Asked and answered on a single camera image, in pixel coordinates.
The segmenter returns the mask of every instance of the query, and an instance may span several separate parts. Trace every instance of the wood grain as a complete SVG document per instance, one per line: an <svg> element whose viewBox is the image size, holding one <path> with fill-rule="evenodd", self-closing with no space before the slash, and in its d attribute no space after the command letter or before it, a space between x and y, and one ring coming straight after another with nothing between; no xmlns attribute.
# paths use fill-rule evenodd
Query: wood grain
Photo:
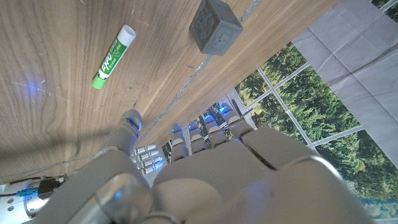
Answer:
<svg viewBox="0 0 398 224"><path fill-rule="evenodd" d="M237 17L252 3L226 2ZM148 131L205 58L188 30L199 3L1 0L0 184L79 169L130 108ZM166 142L172 123L195 119L335 3L263 0L140 144ZM91 79L123 24L137 38L95 90Z"/></svg>
<svg viewBox="0 0 398 224"><path fill-rule="evenodd" d="M226 55L215 56L209 62L141 143L165 144L171 138L173 123L186 127L337 2L261 2L243 23L243 33Z"/></svg>

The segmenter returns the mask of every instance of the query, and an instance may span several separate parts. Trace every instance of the green marker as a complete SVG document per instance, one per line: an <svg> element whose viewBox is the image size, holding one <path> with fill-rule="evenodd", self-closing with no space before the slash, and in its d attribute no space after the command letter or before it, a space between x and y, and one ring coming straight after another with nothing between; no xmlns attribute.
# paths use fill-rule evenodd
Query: green marker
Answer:
<svg viewBox="0 0 398 224"><path fill-rule="evenodd" d="M104 87L106 79L111 75L134 38L136 38L136 32L131 27L123 25L93 79L92 85L94 88L100 90Z"/></svg>

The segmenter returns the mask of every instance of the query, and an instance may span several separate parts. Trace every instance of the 3d printed cube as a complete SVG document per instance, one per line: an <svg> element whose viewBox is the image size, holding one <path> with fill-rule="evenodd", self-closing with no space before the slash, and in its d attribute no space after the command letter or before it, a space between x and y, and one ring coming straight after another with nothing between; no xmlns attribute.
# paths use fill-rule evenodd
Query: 3d printed cube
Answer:
<svg viewBox="0 0 398 224"><path fill-rule="evenodd" d="M224 55L243 27L230 6L220 0L202 0L190 31L203 54Z"/></svg>

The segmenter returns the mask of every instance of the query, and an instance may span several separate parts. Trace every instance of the black cable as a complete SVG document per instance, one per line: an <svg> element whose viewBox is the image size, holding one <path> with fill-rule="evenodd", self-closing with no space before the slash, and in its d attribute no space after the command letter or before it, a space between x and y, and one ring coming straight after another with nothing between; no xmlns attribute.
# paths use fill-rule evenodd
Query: black cable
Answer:
<svg viewBox="0 0 398 224"><path fill-rule="evenodd" d="M10 185L16 184L16 183L21 183L21 182L27 181L27 180L40 180L40 177L29 177L29 178L25 178L25 179L21 179L21 180L15 180L15 181L10 182Z"/></svg>
<svg viewBox="0 0 398 224"><path fill-rule="evenodd" d="M10 197L10 196L17 196L17 193L0 195L0 197Z"/></svg>

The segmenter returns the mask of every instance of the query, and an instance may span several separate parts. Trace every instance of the robotic hand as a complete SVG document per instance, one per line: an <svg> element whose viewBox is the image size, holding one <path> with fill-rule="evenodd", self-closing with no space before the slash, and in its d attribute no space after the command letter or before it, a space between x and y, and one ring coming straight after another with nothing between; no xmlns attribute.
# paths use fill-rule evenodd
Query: robotic hand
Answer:
<svg viewBox="0 0 398 224"><path fill-rule="evenodd" d="M175 124L171 163L152 188L130 160L141 117L126 112L96 158L60 186L34 223L372 223L316 152L271 128L253 130L226 104L220 111L235 139L207 116L212 149L191 122L189 156Z"/></svg>

